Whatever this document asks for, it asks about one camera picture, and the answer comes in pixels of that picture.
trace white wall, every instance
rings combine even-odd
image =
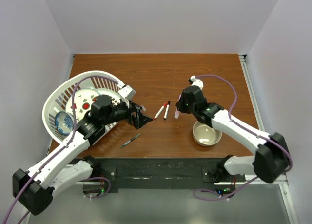
[[[246,54],[277,0],[46,0],[74,53]]]
[[[247,55],[266,130],[282,133],[294,160],[288,174],[302,224],[312,213],[312,0],[279,0]]]
[[[12,175],[46,154],[41,111],[70,69],[71,53],[44,0],[0,0],[0,220],[13,200]],[[18,205],[9,219],[20,218]]]

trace wood tabletop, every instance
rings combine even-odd
[[[121,121],[103,139],[78,157],[225,157],[229,154],[247,156],[250,152],[226,134],[211,147],[198,145],[192,136],[196,122],[193,115],[180,114],[174,118],[175,104],[182,90],[189,86],[192,75],[216,74],[227,79],[236,89],[238,101],[233,115],[258,128],[256,118],[237,54],[87,54],[76,55],[70,77],[77,74],[102,70],[109,72],[136,94],[133,101],[146,107],[153,117],[160,107],[171,100],[168,119],[163,113],[139,130]],[[208,102],[216,102],[229,109],[234,94],[230,87],[213,77],[202,78],[203,93]],[[124,148],[122,144],[138,133],[139,138]],[[58,146],[52,141],[51,149]]]

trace white laundry basket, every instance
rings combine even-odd
[[[55,128],[54,117],[59,111],[65,111],[67,101],[72,96],[75,85],[82,78],[91,75],[101,75],[103,78],[88,78],[79,85],[77,90],[85,88],[96,89],[100,94],[111,96],[114,105],[120,103],[120,95],[118,94],[118,91],[124,86],[124,83],[114,75],[104,71],[89,71],[72,77],[49,96],[42,110],[43,124],[51,137],[58,143],[62,143],[67,136],[60,134]],[[118,84],[113,83],[105,77],[115,80]],[[116,124],[117,123],[107,125],[105,134]]]

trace pen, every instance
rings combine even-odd
[[[132,139],[128,140],[127,142],[125,142],[122,146],[120,146],[120,148],[123,148],[124,146],[128,145],[129,143],[131,143],[133,140],[135,140],[136,138],[138,138],[141,134],[138,134],[136,136],[134,136]]]

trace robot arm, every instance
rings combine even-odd
[[[44,211],[54,196],[76,182],[93,175],[101,175],[100,164],[88,157],[70,168],[66,165],[79,153],[94,145],[107,130],[107,125],[125,119],[129,125],[140,129],[153,119],[141,113],[142,106],[130,99],[134,90],[125,86],[120,90],[121,103],[114,106],[112,98],[100,95],[91,105],[91,110],[77,124],[77,131],[70,143],[73,132],[52,153],[26,172],[19,169],[13,175],[13,196],[20,195],[20,201],[33,215]],[[29,186],[21,193],[25,185]]]
[[[226,133],[253,154],[248,157],[232,155],[225,157],[217,166],[216,182],[230,175],[256,174],[263,181],[273,183],[289,166],[289,160],[281,150],[263,138],[275,141],[288,152],[284,137],[278,133],[270,135],[257,130],[231,116],[232,120],[242,127],[238,126],[229,118],[229,112],[222,106],[207,102],[202,93],[203,82],[200,79],[192,76],[189,81],[192,85],[183,90],[180,100],[176,103],[178,111],[193,114],[200,123]],[[256,137],[248,131],[262,137]]]

